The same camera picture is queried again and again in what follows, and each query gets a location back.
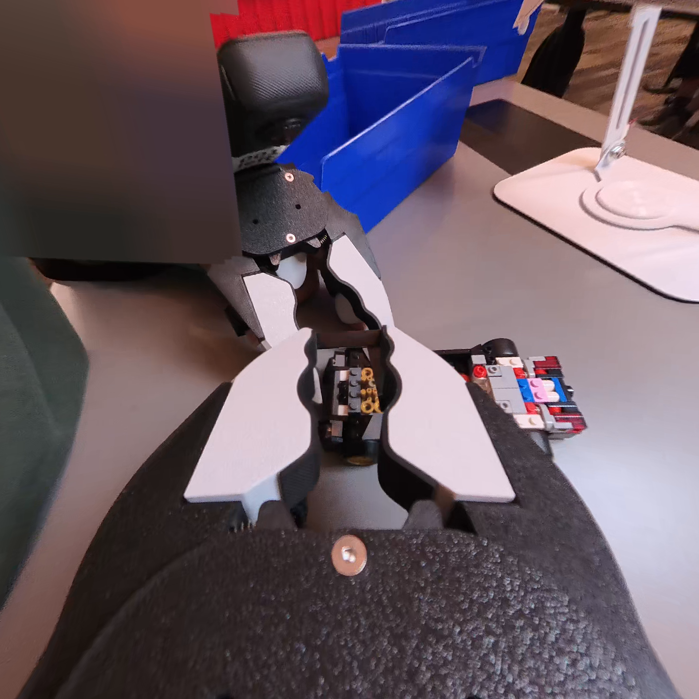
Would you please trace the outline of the white monitor stand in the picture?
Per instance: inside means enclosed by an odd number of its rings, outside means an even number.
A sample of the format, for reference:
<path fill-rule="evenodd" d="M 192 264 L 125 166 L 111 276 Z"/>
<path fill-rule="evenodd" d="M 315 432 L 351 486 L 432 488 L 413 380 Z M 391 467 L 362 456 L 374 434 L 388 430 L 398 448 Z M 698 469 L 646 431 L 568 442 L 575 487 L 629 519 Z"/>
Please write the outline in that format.
<path fill-rule="evenodd" d="M 636 1 L 602 145 L 498 182 L 494 198 L 669 299 L 698 303 L 698 181 L 626 154 L 663 5 Z"/>

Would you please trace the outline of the blue plastic bin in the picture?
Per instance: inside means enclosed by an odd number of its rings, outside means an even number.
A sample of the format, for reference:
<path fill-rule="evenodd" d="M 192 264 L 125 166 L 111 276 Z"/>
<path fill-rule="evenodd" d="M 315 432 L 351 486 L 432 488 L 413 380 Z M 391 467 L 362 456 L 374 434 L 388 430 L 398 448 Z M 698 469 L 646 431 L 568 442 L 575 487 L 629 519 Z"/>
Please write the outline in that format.
<path fill-rule="evenodd" d="M 441 7 L 387 25 L 389 46 L 482 47 L 477 84 L 516 75 L 543 1 L 479 1 Z"/>
<path fill-rule="evenodd" d="M 436 10 L 441 1 L 389 1 L 345 11 L 340 19 L 340 44 L 372 44 L 384 40 L 388 25 Z"/>
<path fill-rule="evenodd" d="M 313 176 L 364 232 L 456 152 L 486 48 L 339 45 L 325 109 L 278 158 Z"/>

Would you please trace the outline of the black lego car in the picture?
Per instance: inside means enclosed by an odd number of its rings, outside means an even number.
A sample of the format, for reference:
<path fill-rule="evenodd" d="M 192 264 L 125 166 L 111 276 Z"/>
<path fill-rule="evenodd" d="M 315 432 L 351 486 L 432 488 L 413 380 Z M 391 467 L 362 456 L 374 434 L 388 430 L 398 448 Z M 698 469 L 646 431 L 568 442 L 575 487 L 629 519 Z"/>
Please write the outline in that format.
<path fill-rule="evenodd" d="M 319 345 L 329 351 L 319 378 L 321 445 L 354 466 L 377 463 L 390 398 L 378 340 L 371 331 L 351 331 L 320 335 Z M 552 440 L 587 429 L 556 356 L 523 357 L 507 338 L 434 353 L 490 396 L 546 453 Z"/>

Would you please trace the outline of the person's green sweater torso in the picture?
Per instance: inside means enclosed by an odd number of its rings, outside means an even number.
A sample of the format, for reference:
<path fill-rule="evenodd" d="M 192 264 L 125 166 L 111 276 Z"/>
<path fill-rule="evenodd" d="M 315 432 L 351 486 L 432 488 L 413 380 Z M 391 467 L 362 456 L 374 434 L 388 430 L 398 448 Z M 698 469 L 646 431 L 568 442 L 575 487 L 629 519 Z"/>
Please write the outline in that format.
<path fill-rule="evenodd" d="M 89 360 L 25 258 L 1 258 L 1 606 L 39 537 L 83 408 Z"/>

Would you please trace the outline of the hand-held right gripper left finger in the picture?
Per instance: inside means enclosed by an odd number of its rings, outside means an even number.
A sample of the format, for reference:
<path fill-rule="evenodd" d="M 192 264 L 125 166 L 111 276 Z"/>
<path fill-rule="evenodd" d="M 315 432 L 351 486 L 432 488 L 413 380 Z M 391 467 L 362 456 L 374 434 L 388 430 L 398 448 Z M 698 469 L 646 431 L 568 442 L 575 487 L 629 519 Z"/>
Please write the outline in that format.
<path fill-rule="evenodd" d="M 317 339 L 302 328 L 232 381 L 185 489 L 189 503 L 240 502 L 257 522 L 278 501 L 292 524 L 319 480 Z"/>

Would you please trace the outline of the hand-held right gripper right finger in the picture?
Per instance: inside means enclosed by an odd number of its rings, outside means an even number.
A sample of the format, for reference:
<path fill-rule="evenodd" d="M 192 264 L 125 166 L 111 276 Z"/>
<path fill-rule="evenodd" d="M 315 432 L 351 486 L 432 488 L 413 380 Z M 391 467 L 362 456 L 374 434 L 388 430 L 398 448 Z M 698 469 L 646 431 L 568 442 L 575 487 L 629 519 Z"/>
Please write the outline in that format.
<path fill-rule="evenodd" d="M 380 338 L 383 378 L 378 479 L 409 511 L 432 501 L 444 519 L 458 502 L 516 500 L 468 383 L 397 327 Z"/>

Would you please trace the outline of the red plastic bin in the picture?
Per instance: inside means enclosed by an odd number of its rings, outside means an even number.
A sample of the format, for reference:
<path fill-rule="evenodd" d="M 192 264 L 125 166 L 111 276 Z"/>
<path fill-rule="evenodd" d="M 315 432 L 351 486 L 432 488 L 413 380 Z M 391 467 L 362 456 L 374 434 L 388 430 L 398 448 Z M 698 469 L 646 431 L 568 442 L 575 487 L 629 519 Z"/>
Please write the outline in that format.
<path fill-rule="evenodd" d="M 214 44 L 229 39 L 275 31 L 304 31 L 312 40 L 340 34 L 343 13 L 379 1 L 239 1 L 238 14 L 211 13 Z"/>

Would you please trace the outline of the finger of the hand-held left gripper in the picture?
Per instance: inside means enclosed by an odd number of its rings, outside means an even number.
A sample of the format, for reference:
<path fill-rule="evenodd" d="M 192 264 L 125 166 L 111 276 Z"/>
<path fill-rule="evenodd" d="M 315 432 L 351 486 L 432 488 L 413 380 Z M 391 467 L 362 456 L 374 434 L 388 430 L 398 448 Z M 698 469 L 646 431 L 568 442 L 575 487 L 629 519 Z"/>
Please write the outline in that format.
<path fill-rule="evenodd" d="M 395 325 L 389 298 L 380 277 L 350 238 L 329 245 L 326 260 L 329 290 L 342 296 L 354 317 L 371 330 Z"/>
<path fill-rule="evenodd" d="M 296 292 L 307 274 L 307 257 L 284 258 L 275 273 L 258 271 L 243 276 L 261 335 L 260 348 L 269 350 L 298 330 Z"/>

